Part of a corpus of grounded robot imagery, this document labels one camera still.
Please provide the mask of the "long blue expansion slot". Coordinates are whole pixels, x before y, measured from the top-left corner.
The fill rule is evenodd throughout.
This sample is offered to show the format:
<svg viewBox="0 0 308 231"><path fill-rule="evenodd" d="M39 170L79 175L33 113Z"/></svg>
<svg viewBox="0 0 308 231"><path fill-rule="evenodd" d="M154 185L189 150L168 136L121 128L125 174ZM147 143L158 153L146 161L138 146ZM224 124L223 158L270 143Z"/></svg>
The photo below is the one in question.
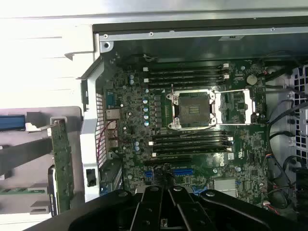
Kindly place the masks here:
<svg viewBox="0 0 308 231"><path fill-rule="evenodd" d="M192 168L176 168L176 169L167 169L163 170L162 168L153 168L151 170L144 171L145 178L153 178L154 174L162 173L167 177L172 179L184 176L194 175L194 170Z"/></svg>

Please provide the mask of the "silver finned chipset heatsink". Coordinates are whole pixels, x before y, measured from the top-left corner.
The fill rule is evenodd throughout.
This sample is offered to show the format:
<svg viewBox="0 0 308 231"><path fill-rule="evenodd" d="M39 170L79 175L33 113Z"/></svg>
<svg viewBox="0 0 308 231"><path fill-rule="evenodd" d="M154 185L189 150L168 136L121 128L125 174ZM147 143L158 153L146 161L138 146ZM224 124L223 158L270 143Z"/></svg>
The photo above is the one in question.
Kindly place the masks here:
<svg viewBox="0 0 308 231"><path fill-rule="evenodd" d="M222 192L232 197L238 196L235 179L233 178L215 179L214 190Z"/></svg>

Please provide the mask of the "CPU socket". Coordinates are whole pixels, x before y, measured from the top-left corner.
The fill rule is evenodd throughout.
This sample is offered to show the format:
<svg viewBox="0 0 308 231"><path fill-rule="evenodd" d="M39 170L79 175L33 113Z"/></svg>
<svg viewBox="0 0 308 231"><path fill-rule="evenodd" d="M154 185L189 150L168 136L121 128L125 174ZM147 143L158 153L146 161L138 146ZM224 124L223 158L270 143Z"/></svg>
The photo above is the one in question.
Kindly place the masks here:
<svg viewBox="0 0 308 231"><path fill-rule="evenodd" d="M213 90L178 90L166 95L165 105L171 110L167 128L176 131L203 130L215 126L216 94Z"/></svg>

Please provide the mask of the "silver socket cover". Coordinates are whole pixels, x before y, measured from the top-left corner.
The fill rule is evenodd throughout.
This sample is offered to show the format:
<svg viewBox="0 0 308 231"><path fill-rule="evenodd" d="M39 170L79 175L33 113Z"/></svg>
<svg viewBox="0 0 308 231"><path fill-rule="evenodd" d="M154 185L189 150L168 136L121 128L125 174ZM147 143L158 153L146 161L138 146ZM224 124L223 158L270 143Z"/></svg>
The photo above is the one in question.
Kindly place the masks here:
<svg viewBox="0 0 308 231"><path fill-rule="evenodd" d="M214 125L246 126L252 124L256 112L249 89L210 92L211 119Z"/></svg>

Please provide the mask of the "green motherboard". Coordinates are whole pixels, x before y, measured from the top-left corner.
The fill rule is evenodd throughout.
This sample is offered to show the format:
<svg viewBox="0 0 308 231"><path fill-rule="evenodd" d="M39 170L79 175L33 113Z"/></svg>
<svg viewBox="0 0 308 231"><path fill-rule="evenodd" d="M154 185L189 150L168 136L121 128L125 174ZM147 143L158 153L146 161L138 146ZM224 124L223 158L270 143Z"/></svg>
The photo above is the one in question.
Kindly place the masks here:
<svg viewBox="0 0 308 231"><path fill-rule="evenodd" d="M254 74L255 85L246 82ZM120 187L136 193L152 184L146 160L185 158L189 163L165 163L172 169L192 168L194 175L178 177L178 186L195 195L214 189L215 179L235 179L236 198L260 206L267 189L262 166L267 149L265 69L251 60L221 63L121 65L104 91L106 148L121 175ZM215 125L203 130L167 128L166 95L178 90L249 89L256 103L252 124Z"/></svg>

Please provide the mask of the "green RAM stick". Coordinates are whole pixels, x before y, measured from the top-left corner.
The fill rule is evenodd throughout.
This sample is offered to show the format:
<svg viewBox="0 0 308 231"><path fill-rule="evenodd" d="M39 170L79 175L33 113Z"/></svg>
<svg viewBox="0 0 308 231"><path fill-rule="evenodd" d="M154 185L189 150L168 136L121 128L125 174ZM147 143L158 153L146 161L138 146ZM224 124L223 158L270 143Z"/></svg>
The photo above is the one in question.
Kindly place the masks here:
<svg viewBox="0 0 308 231"><path fill-rule="evenodd" d="M31 189L31 188L13 188L13 189L0 189L0 195L18 195L18 194L44 194L47 190Z"/></svg>

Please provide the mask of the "grey plastic parts rack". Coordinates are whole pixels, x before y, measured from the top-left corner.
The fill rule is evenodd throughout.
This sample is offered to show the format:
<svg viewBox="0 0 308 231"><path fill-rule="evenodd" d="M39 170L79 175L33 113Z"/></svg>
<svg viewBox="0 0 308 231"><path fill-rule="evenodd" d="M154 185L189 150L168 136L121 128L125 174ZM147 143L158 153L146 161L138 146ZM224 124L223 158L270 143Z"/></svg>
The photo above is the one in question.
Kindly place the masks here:
<svg viewBox="0 0 308 231"><path fill-rule="evenodd" d="M29 121L35 125L50 124L52 117L65 118L69 143L72 148L72 164L74 173L74 197L72 207L85 202L84 179L80 151L81 109L77 106L47 108L15 108L0 109L0 115L31 114ZM0 132L1 146L16 146L45 138L47 132L8 131ZM48 185L48 168L53 164L52 155L46 154L12 170L9 178L0 180L0 189L26 188ZM0 214L29 213L31 206L37 201L47 201L47 194L0 195Z"/></svg>

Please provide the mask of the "silver perforated disk bay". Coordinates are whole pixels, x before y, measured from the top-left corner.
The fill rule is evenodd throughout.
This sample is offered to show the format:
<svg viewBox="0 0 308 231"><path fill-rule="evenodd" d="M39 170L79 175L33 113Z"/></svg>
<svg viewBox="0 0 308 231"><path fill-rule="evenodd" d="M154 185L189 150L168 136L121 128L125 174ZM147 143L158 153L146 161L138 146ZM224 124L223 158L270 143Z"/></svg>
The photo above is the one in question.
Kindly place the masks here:
<svg viewBox="0 0 308 231"><path fill-rule="evenodd" d="M290 86L307 96L295 93L295 106L308 102L308 65L293 70ZM296 155L308 160L308 106L295 111L295 146Z"/></svg>

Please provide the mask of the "hard disk blue caddy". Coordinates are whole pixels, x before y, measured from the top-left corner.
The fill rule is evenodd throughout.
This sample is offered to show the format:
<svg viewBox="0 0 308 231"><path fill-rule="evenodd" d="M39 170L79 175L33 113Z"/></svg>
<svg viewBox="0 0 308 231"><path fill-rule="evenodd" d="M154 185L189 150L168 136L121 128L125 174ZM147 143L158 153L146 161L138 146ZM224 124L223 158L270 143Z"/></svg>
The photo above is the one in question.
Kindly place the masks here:
<svg viewBox="0 0 308 231"><path fill-rule="evenodd" d="M0 115L0 131L25 129L26 117L24 115Z"/></svg>

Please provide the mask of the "grey open PC case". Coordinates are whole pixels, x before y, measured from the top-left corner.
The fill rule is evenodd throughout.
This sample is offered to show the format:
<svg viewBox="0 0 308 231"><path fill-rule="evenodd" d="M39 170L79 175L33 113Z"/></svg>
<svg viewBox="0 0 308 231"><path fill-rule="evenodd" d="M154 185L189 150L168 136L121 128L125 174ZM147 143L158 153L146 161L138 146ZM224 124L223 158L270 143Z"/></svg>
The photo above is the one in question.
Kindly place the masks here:
<svg viewBox="0 0 308 231"><path fill-rule="evenodd" d="M221 63L251 60L265 69L266 141L263 209L308 216L308 160L296 155L295 68L308 65L308 26L261 28L94 27L94 61L81 77L84 121L80 133L86 201L120 189L121 175L106 148L104 87L121 65Z"/></svg>

